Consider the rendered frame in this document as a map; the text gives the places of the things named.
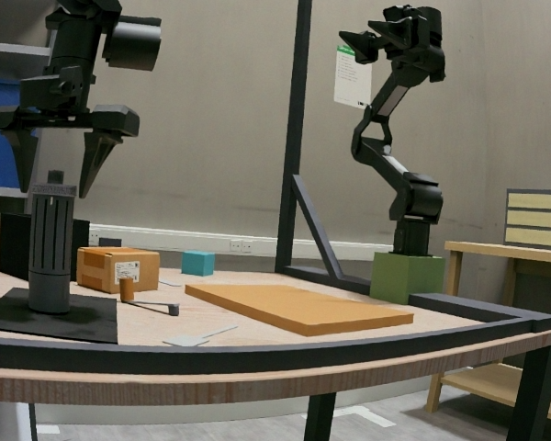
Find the black rectangular mat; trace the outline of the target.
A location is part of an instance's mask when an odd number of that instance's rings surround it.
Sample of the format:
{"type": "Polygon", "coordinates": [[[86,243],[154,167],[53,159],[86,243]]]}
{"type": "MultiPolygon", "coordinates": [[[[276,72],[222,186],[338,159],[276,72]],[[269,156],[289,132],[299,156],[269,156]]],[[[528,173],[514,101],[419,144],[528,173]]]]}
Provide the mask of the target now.
{"type": "Polygon", "coordinates": [[[28,306],[28,288],[12,287],[0,298],[0,332],[118,345],[117,299],[70,293],[70,310],[28,306]]]}

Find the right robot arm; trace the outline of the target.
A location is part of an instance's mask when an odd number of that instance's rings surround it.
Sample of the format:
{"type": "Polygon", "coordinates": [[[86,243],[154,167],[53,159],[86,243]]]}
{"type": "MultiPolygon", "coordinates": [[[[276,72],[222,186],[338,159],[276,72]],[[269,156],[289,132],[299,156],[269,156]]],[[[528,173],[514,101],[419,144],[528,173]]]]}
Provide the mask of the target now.
{"type": "MultiPolygon", "coordinates": [[[[57,1],[71,14],[60,6],[45,17],[46,29],[57,30],[51,60],[74,57],[95,64],[101,34],[107,34],[101,58],[108,67],[153,70],[162,40],[160,18],[120,15],[119,0],[57,1]]],[[[60,73],[53,72],[53,65],[46,66],[42,76],[20,80],[20,109],[52,108],[64,102],[80,106],[81,66],[69,64],[60,73]]]]}

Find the wooden cutting board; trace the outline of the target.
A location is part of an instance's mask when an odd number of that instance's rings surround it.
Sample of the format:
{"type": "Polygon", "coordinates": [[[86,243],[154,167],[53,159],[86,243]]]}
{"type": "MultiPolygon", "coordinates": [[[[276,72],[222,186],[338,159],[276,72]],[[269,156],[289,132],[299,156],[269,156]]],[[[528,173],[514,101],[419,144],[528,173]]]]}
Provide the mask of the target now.
{"type": "Polygon", "coordinates": [[[306,337],[411,324],[414,317],[287,285],[185,284],[185,294],[306,337]]]}

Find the brown cardboard box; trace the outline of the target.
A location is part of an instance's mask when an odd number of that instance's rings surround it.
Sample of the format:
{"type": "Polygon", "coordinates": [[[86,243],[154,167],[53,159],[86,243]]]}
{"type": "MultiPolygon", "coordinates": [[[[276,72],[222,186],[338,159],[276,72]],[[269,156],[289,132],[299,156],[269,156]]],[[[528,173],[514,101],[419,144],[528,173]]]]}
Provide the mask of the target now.
{"type": "Polygon", "coordinates": [[[119,278],[133,278],[134,292],[157,290],[160,254],[127,247],[79,247],[78,286],[119,294],[119,278]]]}

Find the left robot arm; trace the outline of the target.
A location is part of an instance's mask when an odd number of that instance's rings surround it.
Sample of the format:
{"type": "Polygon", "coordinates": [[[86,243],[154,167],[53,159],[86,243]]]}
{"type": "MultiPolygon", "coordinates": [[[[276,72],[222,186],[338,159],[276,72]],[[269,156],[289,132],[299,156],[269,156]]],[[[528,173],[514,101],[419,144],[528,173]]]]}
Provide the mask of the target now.
{"type": "Polygon", "coordinates": [[[391,62],[393,73],[371,104],[365,107],[364,117],[354,129],[351,154],[358,163],[372,166],[398,192],[389,208],[389,220],[397,221],[397,227],[393,251],[388,253],[433,257],[433,254],[428,254],[429,223],[438,224],[444,203],[442,191],[439,183],[429,175],[408,171],[390,154],[392,135],[388,126],[390,114],[410,88],[420,85],[429,75],[430,83],[441,82],[446,77],[441,11],[428,6],[415,8],[410,5],[383,10],[385,20],[391,22],[418,15],[430,24],[428,57],[420,66],[406,67],[399,60],[391,62]],[[381,124],[386,141],[361,136],[370,122],[381,124]],[[423,217],[423,220],[404,218],[405,215],[423,217]]]}

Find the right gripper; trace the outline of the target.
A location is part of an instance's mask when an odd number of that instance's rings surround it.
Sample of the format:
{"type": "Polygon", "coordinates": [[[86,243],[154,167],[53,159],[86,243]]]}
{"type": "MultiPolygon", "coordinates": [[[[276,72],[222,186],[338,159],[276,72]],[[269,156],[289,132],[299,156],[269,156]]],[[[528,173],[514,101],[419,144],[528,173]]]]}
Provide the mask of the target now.
{"type": "Polygon", "coordinates": [[[82,67],[84,87],[79,107],[68,106],[68,102],[65,102],[52,108],[36,107],[40,113],[35,113],[30,109],[20,109],[19,106],[0,106],[0,135],[6,137],[11,145],[21,193],[28,193],[39,140],[38,137],[31,136],[36,128],[93,129],[93,132],[84,132],[85,149],[79,198],[86,197],[102,164],[114,147],[123,144],[121,137],[138,137],[140,117],[129,107],[96,105],[92,112],[86,107],[90,85],[96,83],[93,62],[74,57],[54,58],[50,62],[50,66],[54,66],[54,74],[59,74],[61,68],[67,68],[69,64],[82,67]],[[68,120],[69,118],[75,120],[68,120]]]}

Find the teal box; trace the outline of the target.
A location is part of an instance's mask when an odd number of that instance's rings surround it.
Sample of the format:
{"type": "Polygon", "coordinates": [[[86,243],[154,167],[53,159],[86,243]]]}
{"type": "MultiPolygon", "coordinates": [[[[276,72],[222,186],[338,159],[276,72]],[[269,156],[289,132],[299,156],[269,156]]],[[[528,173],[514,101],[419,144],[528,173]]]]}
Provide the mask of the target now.
{"type": "Polygon", "coordinates": [[[183,252],[181,274],[206,277],[214,274],[215,254],[183,252]]]}

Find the dark grey metal post with diagonal brace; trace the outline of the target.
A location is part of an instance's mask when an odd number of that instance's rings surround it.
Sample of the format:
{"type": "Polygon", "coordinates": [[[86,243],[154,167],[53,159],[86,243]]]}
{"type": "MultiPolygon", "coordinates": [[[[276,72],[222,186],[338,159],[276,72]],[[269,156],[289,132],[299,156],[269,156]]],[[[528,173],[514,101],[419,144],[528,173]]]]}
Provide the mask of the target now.
{"type": "Polygon", "coordinates": [[[330,277],[345,278],[329,239],[299,175],[312,0],[298,0],[298,13],[287,121],[275,273],[291,266],[297,200],[330,277]]]}

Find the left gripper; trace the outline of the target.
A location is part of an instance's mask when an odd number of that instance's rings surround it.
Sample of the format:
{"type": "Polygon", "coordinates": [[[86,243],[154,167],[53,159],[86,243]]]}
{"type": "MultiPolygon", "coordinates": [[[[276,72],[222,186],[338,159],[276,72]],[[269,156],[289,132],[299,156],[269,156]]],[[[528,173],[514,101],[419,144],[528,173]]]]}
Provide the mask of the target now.
{"type": "Polygon", "coordinates": [[[367,25],[381,36],[368,30],[360,34],[339,31],[339,37],[354,51],[355,62],[363,65],[376,62],[378,50],[382,49],[387,60],[400,60],[404,66],[420,66],[426,61],[430,48],[430,24],[426,18],[406,17],[398,22],[368,20],[367,25]]]}

